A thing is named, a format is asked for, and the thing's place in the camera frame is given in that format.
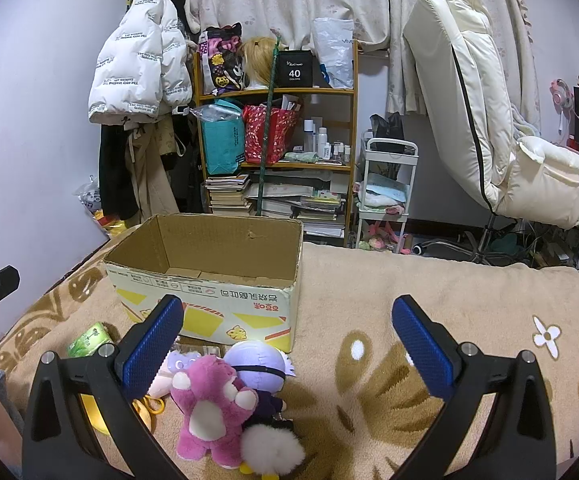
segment cardboard box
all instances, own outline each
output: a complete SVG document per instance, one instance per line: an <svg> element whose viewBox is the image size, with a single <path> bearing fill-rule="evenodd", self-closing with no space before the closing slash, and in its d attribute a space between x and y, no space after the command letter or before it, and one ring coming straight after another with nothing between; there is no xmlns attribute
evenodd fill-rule
<svg viewBox="0 0 579 480"><path fill-rule="evenodd" d="M257 339L289 352L302 242L295 220L155 216L112 249L105 264L133 320L175 294L185 309L182 335L222 344Z"/></svg>

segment teal shopping bag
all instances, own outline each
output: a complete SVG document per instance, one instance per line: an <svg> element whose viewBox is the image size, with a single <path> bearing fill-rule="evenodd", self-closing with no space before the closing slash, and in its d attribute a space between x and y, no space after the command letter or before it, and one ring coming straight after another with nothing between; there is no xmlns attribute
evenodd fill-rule
<svg viewBox="0 0 579 480"><path fill-rule="evenodd" d="M214 104L242 112L235 104L219 99ZM207 173L234 173L245 158L245 126L236 120L201 121Z"/></svg>

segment red gift bag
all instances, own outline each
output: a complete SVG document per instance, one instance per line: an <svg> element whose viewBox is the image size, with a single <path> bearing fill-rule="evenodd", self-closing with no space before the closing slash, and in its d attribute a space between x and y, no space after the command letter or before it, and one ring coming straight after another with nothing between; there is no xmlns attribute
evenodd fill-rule
<svg viewBox="0 0 579 480"><path fill-rule="evenodd" d="M247 162L260 163L266 110L266 105L247 105L242 112L242 120L245 122L245 160ZM288 144L297 123L297 111L271 109L266 164L278 162L287 153Z"/></svg>

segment beige floral blanket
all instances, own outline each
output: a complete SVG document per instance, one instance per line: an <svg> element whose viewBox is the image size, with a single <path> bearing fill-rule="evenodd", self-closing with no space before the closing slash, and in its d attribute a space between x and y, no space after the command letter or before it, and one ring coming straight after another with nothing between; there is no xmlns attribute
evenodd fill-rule
<svg viewBox="0 0 579 480"><path fill-rule="evenodd" d="M0 368L23 410L42 352L66 346L96 321L119 338L130 320L106 277L105 247L41 298L0 343ZM400 294L411 294L457 341L515 356L530 349L547 380L559 462L579 453L579 273L498 268L417 256L367 253L305 244L297 340L297 377L282 391L307 459L298 480L381 480L405 460L441 407L429 397L390 322ZM463 465L483 428L491 399L453 467ZM182 415L168 400L154 434L191 480L241 478L211 460L175 457ZM100 437L111 463L118 450Z"/></svg>

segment jacket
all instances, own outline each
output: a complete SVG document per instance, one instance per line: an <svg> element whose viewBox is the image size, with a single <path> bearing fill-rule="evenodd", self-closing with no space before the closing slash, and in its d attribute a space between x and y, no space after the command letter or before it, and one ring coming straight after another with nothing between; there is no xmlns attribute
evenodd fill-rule
<svg viewBox="0 0 579 480"><path fill-rule="evenodd" d="M134 0L98 54L92 123L154 123L191 100L188 46L171 0Z"/></svg>

